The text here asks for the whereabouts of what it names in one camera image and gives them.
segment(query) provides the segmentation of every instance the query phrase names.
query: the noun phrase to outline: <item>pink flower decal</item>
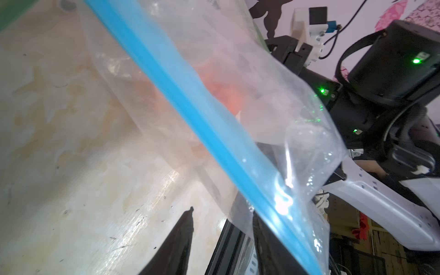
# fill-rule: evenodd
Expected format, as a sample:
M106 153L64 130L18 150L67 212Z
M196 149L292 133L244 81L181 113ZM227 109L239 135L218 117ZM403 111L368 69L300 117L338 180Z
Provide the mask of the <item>pink flower decal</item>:
M400 19L405 8L407 6L408 0L402 0L400 2L394 3L385 13L379 18L379 22L376 24L376 31L385 29L388 25L396 19Z

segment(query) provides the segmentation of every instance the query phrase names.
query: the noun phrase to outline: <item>plastic bag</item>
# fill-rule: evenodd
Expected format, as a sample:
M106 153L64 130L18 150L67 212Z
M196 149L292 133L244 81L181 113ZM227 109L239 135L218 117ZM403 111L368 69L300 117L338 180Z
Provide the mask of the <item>plastic bag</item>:
M146 140L245 233L255 209L309 274L326 273L328 224L309 202L346 151L314 92L221 6L86 3L123 48L82 7L92 59Z

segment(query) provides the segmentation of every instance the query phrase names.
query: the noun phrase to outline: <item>cable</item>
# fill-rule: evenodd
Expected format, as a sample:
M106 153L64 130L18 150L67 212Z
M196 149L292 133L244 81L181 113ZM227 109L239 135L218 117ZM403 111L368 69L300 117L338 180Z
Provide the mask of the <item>cable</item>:
M327 194L330 194L330 193L329 192L324 192L324 193L316 194L315 196L321 196L321 195L327 195Z
M333 257L331 256L331 254L329 254L329 266L334 271L334 273L336 273L336 275L341 275L341 271L337 267L337 264L335 263L335 261L334 261Z
M331 52L333 51L334 46L336 45L336 41L337 41L337 37L338 37L338 35L339 35L340 33L342 33L342 31L344 31L344 29L346 29L346 28L350 25L350 23L353 21L353 19L356 17L356 15L359 13L360 9L364 6L364 4L365 4L366 2L367 2L367 0L364 0L364 1L362 2L362 4L360 5L360 7L358 8L358 10L355 12L355 14L353 15L353 17L352 17L352 18L350 19L350 21L345 25L344 28L342 28L341 25L338 25L338 26L337 26L336 34L333 35L332 37L330 37L329 40L327 40L326 42L324 42L324 45L326 45L330 40L332 40L332 39L334 38L334 42L333 42L333 45L331 46L331 49L330 49L329 53L328 53L326 56L319 57L319 59L326 59L326 58L331 54Z
M367 2L367 0L364 0L362 2L362 4L360 5L360 7L358 8L358 10L355 12L355 14L353 15L353 17L350 19L350 21L345 25L344 28L341 29L340 33L342 33L344 31L344 29L346 29L350 23L353 21L353 19L356 17L356 15L359 13L360 9L364 6L364 4ZM337 36L337 33L335 35L333 35L332 37L330 37L329 40L327 40L324 45L326 45L330 40L332 40L333 38L335 38Z
M408 110L408 115L403 127L400 130L398 145L408 150L414 150L414 142L411 140L409 131L413 126L425 117L427 109L425 106L415 104Z
M350 275L352 275L352 272L351 272L348 268L346 268L346 267L343 266L342 264L337 264L337 265L342 266L343 268L345 268L346 271L348 271L348 272L350 273Z
M341 32L341 28L342 28L341 25L338 25L338 26L336 27L336 34L334 35L334 36L335 36L335 39L334 39L333 45L331 45L331 48L330 48L329 53L326 54L326 55L323 56L323 57L320 56L319 59L326 59L327 57L329 57L329 55L331 54L331 52L332 52L333 49L334 49L334 46L336 45L337 36L338 36L338 34Z
M382 135L382 142L381 142L381 149L382 149L382 153L383 155L386 155L385 152L385 141L388 137L388 133L391 130L391 127L394 125L394 123L399 119L400 116L402 116L406 111L408 111L409 108L411 108L413 105L415 105L416 103L419 103L422 99L424 99L424 96L427 96L429 94L430 91L432 91L433 89L437 89L438 87L440 87L440 85L437 85L435 87L433 87L431 90L429 90L427 93L419 96L416 100L414 100L413 102L411 102L410 104L406 105L395 117L394 119L388 124L387 129L385 130L384 134Z

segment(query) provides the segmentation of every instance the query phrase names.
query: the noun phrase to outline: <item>red object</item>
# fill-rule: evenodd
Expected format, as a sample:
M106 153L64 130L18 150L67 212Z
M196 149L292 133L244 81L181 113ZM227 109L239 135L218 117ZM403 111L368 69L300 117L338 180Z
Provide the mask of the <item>red object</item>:
M368 238L369 229L368 217L364 213L359 212L359 229L353 229L352 234L358 240L366 240Z

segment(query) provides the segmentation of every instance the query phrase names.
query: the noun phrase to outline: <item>white bracket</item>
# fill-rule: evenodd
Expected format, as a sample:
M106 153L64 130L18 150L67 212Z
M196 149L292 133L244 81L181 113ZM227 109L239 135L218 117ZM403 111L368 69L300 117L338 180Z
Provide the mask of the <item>white bracket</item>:
M400 182L408 187L432 211L434 216L440 217L440 179L420 178Z
M324 49L324 43L321 42L321 35L323 35L329 27L327 24L310 25L309 19L308 7L295 8L290 27L290 36L298 39L296 51L300 50L303 43L307 43L313 47L304 67L307 67L311 61L316 62L319 59Z
M351 158L342 162L342 170L347 174L346 180L324 185L322 189L370 217L408 249L440 250L440 226L428 209L400 196Z

